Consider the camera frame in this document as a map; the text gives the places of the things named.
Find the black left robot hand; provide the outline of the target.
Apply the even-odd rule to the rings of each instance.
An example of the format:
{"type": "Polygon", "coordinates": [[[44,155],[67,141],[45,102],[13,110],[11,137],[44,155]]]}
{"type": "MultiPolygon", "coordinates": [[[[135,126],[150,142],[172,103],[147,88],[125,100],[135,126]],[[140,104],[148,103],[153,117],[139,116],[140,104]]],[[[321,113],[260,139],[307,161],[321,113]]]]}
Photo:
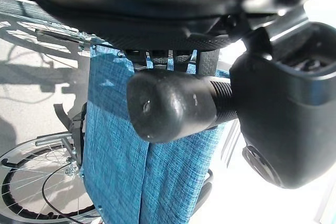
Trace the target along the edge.
{"type": "Polygon", "coordinates": [[[301,187],[335,164],[335,29],[309,20],[310,0],[34,1],[133,60],[169,50],[204,56],[243,42],[229,83],[201,73],[136,73],[127,101],[143,140],[169,143],[239,119],[246,161],[278,187],[301,187]]]}

